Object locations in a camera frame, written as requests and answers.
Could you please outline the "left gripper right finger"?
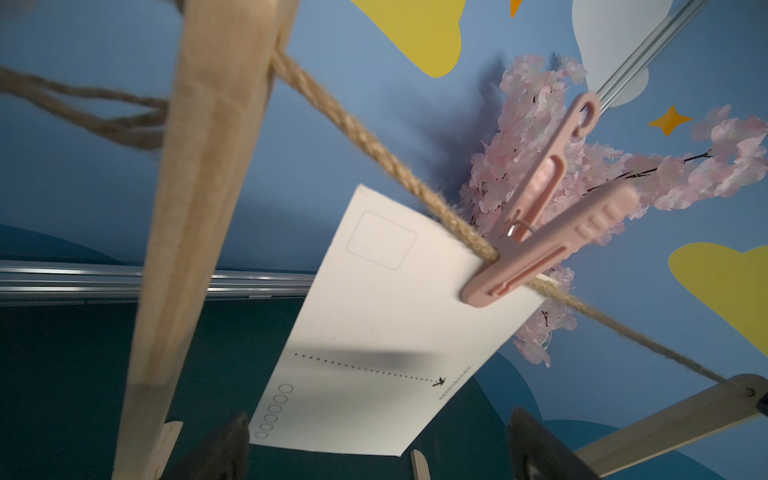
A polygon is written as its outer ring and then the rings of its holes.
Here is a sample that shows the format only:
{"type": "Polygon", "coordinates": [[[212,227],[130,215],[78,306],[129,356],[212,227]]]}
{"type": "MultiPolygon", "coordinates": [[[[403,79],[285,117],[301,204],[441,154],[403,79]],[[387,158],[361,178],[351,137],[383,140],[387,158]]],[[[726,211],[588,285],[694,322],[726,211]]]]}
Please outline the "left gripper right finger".
{"type": "Polygon", "coordinates": [[[523,408],[516,408],[508,425],[508,446],[517,480],[599,480],[576,454],[523,408]]]}

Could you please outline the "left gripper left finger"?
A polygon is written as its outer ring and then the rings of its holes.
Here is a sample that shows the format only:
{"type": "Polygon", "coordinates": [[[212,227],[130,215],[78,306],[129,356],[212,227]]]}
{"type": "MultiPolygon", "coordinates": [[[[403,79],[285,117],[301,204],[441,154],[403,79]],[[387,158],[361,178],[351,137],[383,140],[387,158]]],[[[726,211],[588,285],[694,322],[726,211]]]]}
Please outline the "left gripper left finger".
{"type": "Polygon", "coordinates": [[[191,452],[163,474],[164,479],[245,479],[248,472],[249,430],[238,413],[211,431],[191,452]]]}

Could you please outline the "white postcard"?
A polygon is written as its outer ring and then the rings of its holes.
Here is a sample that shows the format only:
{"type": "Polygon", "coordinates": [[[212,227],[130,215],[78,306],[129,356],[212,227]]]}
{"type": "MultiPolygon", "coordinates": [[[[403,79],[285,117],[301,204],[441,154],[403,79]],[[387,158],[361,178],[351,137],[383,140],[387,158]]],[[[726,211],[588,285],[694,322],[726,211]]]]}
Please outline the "white postcard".
{"type": "Polygon", "coordinates": [[[475,308],[481,260],[440,224],[359,186],[249,425],[255,445],[399,456],[535,313],[521,287],[475,308]]]}

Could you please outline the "pink clothespin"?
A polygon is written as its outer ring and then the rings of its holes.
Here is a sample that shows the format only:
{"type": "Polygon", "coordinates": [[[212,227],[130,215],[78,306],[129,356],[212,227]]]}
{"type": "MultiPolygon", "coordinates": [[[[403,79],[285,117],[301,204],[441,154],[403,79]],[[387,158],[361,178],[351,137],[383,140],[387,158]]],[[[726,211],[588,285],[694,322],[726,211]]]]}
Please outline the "pink clothespin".
{"type": "Polygon", "coordinates": [[[543,226],[535,225],[565,177],[565,147],[591,133],[599,121],[600,107],[594,92],[573,101],[490,230],[487,238],[499,259],[464,286],[464,303],[477,308],[494,303],[596,240],[639,206],[639,194],[629,181],[612,180],[543,226]]]}

